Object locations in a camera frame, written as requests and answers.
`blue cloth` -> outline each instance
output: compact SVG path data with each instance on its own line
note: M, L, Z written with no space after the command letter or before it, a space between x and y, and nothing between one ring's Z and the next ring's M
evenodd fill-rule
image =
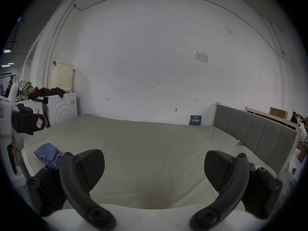
M46 166L47 164L53 166L55 162L61 160L62 153L51 143L43 144L34 154Z

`white washing machine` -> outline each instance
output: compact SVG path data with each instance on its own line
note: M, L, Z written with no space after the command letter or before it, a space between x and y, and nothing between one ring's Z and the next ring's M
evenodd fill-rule
M50 126L77 116L76 96L77 93L65 93L63 98L59 95L48 96L48 104L44 107Z
M44 114L44 108L43 103L33 101L33 100L25 100L20 102L15 102L15 106L17 106L19 103L23 103L25 107L29 107L33 110L34 114Z

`beige laundry basket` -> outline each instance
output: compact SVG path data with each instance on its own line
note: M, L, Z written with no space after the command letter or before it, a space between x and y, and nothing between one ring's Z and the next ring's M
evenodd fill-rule
M53 62L53 65L50 88L59 87L64 91L71 91L74 66L62 63L56 64L56 62Z

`pile of clothes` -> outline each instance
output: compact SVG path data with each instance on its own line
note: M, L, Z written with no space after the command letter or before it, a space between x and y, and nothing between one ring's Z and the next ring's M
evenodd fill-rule
M44 96L52 96L52 95L59 95L63 98L65 91L60 89L59 87L48 89L48 88L41 88L38 87L34 88L29 81L22 81L19 83L18 87L18 101L34 99L38 97Z

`wall stain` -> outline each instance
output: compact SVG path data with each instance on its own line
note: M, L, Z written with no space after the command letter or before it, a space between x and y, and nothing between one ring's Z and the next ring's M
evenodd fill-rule
M229 27L227 26L226 28L228 29L229 33L232 34L231 31L230 31L230 29L229 29Z
M245 43L245 44L248 46L248 48L250 48L250 47L249 47L249 44L248 44L248 40L245 39L244 37L243 37L243 40L244 40L243 43Z

